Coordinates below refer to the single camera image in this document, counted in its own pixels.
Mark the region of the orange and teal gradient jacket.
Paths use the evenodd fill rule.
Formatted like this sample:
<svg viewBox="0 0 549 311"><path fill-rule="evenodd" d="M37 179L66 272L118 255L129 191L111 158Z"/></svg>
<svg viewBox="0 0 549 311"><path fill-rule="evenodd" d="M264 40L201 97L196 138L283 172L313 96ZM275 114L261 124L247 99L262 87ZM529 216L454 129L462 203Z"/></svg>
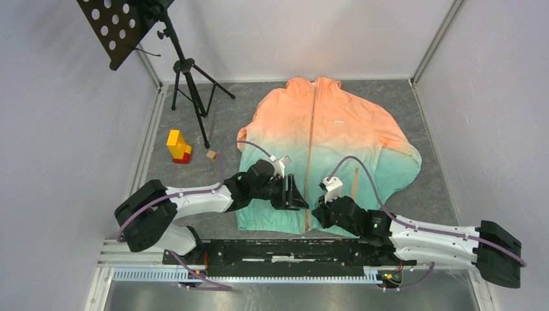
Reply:
<svg viewBox="0 0 549 311"><path fill-rule="evenodd" d="M313 216L321 181L333 175L342 193L363 209L378 209L418 176L422 159L394 118L381 106L341 88L339 81L295 77L258 104L251 122L237 135L244 172L267 154L288 156L286 172L309 209L277 211L253 200L236 212L241 231L301 235L321 230Z"/></svg>

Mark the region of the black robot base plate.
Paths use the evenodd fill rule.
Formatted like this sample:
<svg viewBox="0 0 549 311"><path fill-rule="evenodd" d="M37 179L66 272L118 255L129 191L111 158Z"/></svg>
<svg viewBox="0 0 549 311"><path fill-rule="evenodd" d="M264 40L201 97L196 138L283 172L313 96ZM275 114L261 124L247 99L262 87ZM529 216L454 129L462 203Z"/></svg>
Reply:
<svg viewBox="0 0 549 311"><path fill-rule="evenodd" d="M186 248L179 258L202 265L209 277L358 277L365 267L413 266L392 246L356 238L212 239Z"/></svg>

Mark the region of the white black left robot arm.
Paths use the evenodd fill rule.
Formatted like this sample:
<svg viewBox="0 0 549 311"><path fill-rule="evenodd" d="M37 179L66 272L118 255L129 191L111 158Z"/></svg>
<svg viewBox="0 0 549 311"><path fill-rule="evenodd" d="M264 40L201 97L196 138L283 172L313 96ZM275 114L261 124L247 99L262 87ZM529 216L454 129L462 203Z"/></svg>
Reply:
<svg viewBox="0 0 549 311"><path fill-rule="evenodd" d="M245 172L205 187L165 187L160 180L147 181L114 212L119 225L117 242L138 253L153 246L176 252L186 263L203 257L203 246L190 227L173 222L195 214L231 213L263 200L277 211L299 211L309 205L285 168L287 156L260 159Z"/></svg>

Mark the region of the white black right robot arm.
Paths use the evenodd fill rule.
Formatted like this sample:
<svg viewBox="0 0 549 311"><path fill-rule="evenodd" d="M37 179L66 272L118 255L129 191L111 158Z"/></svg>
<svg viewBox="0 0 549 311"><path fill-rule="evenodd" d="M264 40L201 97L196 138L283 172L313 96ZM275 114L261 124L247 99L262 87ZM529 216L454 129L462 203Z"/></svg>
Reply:
<svg viewBox="0 0 549 311"><path fill-rule="evenodd" d="M374 249L382 264L395 260L475 268L487 282L521 286L521 242L495 222L469 227L418 222L382 210L364 210L351 197L320 197L312 215L323 229L339 227Z"/></svg>

